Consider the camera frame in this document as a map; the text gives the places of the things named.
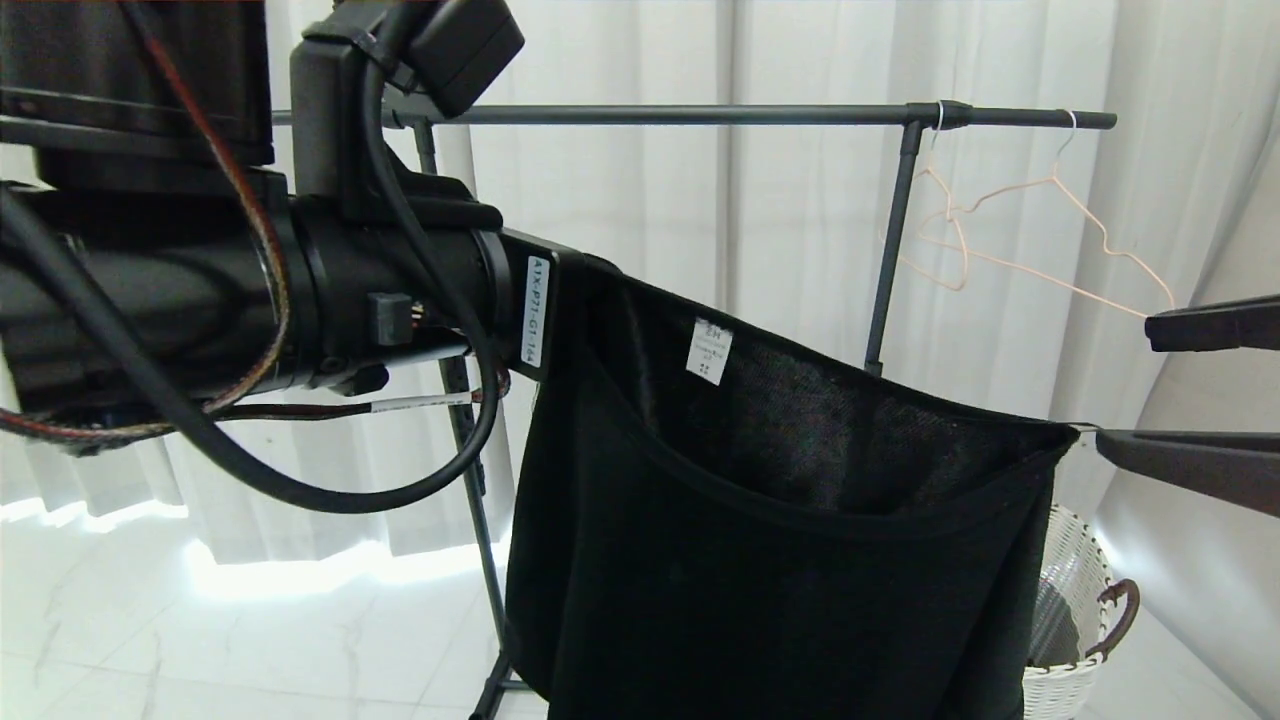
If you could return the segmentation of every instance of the robotic arm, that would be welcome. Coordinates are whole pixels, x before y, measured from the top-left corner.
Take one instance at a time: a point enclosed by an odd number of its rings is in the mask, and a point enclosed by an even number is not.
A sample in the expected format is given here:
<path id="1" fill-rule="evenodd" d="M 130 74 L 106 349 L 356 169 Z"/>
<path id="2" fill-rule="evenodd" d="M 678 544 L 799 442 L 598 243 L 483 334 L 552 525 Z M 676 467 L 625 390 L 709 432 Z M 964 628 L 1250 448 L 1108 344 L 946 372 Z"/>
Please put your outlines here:
<path id="1" fill-rule="evenodd" d="M 545 377 L 582 256 L 504 229 L 461 182 L 410 172 L 381 138 L 387 85 L 456 117 L 511 61 L 524 38 L 502 0 L 339 4 L 308 28 L 291 60 L 293 197 L 256 168 L 274 159 L 262 4 L 0 13 L 0 140 L 31 145 L 55 188 L 4 190 L 0 340 L 24 414 L 0 414 L 0 429 L 86 452 L 177 428 L 279 500 L 372 512 L 470 465 L 506 369 Z M 251 392 L 355 396 L 380 389 L 388 365 L 467 351 L 481 370 L 475 432 L 397 491 L 306 486 L 214 423 L 255 416 L 234 406 Z M 334 409 L 275 409 L 319 413 Z"/>

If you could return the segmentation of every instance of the clothing rack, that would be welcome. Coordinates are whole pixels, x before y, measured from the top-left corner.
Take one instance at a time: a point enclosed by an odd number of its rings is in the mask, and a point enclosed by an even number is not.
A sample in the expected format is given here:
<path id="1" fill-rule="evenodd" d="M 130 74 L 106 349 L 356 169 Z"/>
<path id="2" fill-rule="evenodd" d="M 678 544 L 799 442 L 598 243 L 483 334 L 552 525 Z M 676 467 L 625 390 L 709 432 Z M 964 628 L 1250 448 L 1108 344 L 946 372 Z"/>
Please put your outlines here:
<path id="1" fill-rule="evenodd" d="M 273 120 L 288 122 L 288 113 Z M 876 304 L 867 338 L 864 369 L 879 377 L 884 369 L 879 355 L 888 320 L 888 304 L 893 291 L 897 256 L 902 246 L 915 161 L 920 154 L 924 129 L 956 129 L 966 126 L 1060 127 L 1078 129 L 1111 129 L 1112 113 L 1030 110 L 1010 108 L 974 108 L 954 100 L 908 102 L 905 105 L 486 105 L 476 106 L 457 118 L 443 118 L 424 96 L 387 99 L 383 124 L 412 128 L 422 172 L 435 173 L 435 142 L 431 126 L 902 126 L 897 176 L 890 205 L 884 254 L 881 256 Z M 470 382 L 466 361 L 461 357 L 440 363 L 444 392 L 466 392 Z M 466 442 L 475 423 L 470 405 L 449 409 L 453 437 L 458 447 Z M 489 609 L 498 633 L 498 659 L 494 661 L 484 689 L 470 720 L 494 720 L 507 691 L 527 691 L 529 685 L 512 679 L 511 660 L 503 650 L 506 611 L 498 582 L 498 565 L 493 556 L 489 520 L 484 511 L 484 468 L 480 461 L 463 475 L 471 521 L 480 547 Z"/>

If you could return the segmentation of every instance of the curtain fold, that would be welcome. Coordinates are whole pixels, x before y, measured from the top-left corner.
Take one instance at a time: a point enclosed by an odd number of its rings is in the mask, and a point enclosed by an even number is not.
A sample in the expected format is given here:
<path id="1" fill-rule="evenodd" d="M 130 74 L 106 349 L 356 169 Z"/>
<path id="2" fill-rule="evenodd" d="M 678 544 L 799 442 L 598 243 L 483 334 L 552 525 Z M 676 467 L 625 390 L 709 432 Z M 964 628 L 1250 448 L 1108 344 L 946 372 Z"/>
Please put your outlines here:
<path id="1" fill-rule="evenodd" d="M 1060 164 L 1062 181 L 1187 304 L 1247 190 L 1280 86 L 1267 0 L 509 0 L 527 44 L 489 104 L 905 102 L 1105 109 L 1110 132 L 966 128 L 925 133 L 932 167 L 961 205 Z M 328 0 L 268 3 L 273 104 L 287 108 L 288 51 Z M 440 172 L 462 178 L 511 227 L 603 255 L 652 283 L 861 365 L 900 129 L 876 127 L 442 127 Z M 1070 143 L 1060 152 L 1068 138 Z M 388 132 L 408 167 L 411 133 Z M 288 128 L 276 168 L 291 172 Z M 5 154 L 4 177 L 24 168 Z M 959 254 L 916 237 L 942 195 L 918 178 L 904 258 L 955 281 Z M 1010 193 L 963 215 L 975 250 L 1021 263 L 1144 311 L 1161 291 L 1108 259 L 1052 188 Z M 955 233 L 946 236 L 955 243 Z M 1002 411 L 1111 427 L 1137 421 L 1162 357 L 1140 319 L 1044 281 L 973 259 L 952 292 L 899 268 L 882 354 L 886 377 Z M 434 364 L 399 368 L 379 393 L 439 391 Z M 517 379 L 485 451 L 498 529 L 535 395 Z M 289 391 L 285 401 L 324 401 Z M 12 397 L 0 398 L 6 404 Z M 280 397 L 262 400 L 279 401 Z M 444 411 L 320 424 L 236 423 L 276 468 L 323 487 L 371 491 L 413 480 L 454 452 Z M 186 503 L 223 562 L 325 557 L 358 542 L 393 553 L 474 542 L 461 484 L 371 518 L 308 514 L 248 491 L 170 438 L 70 461 L 0 438 L 5 502 L 93 514 L 140 500 Z M 1112 477 L 1071 454 L 1059 496 L 1091 514 Z"/>

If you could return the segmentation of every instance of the basket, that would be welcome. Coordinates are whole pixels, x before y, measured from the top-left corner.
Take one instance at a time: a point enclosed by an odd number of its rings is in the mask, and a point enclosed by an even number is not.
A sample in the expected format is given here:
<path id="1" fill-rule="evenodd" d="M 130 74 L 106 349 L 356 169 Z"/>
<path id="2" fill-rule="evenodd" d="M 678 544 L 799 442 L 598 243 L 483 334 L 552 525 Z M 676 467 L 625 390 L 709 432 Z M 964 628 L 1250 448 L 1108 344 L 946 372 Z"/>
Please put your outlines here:
<path id="1" fill-rule="evenodd" d="M 1121 597 L 1124 612 L 1112 623 Z M 1024 717 L 1075 717 L 1089 698 L 1098 669 L 1133 625 L 1139 602 L 1133 580 L 1112 579 L 1089 527 L 1074 512 L 1053 506 L 1023 673 Z"/>

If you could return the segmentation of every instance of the white cable label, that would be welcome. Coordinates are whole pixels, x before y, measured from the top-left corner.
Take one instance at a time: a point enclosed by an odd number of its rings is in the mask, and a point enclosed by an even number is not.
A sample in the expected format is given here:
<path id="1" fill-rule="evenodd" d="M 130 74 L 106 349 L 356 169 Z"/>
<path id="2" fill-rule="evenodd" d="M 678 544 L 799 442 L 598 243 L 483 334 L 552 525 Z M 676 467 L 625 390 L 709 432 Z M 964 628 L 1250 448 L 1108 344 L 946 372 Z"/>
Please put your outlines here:
<path id="1" fill-rule="evenodd" d="M 552 263 L 530 255 L 525 281 L 525 325 L 520 336 L 520 359 L 534 368 L 543 366 L 543 329 L 547 323 L 547 281 Z"/>
<path id="2" fill-rule="evenodd" d="M 689 343 L 689 360 L 685 369 L 718 386 L 728 361 L 728 348 L 733 343 L 733 333 L 698 318 L 694 324 L 694 340 Z"/>

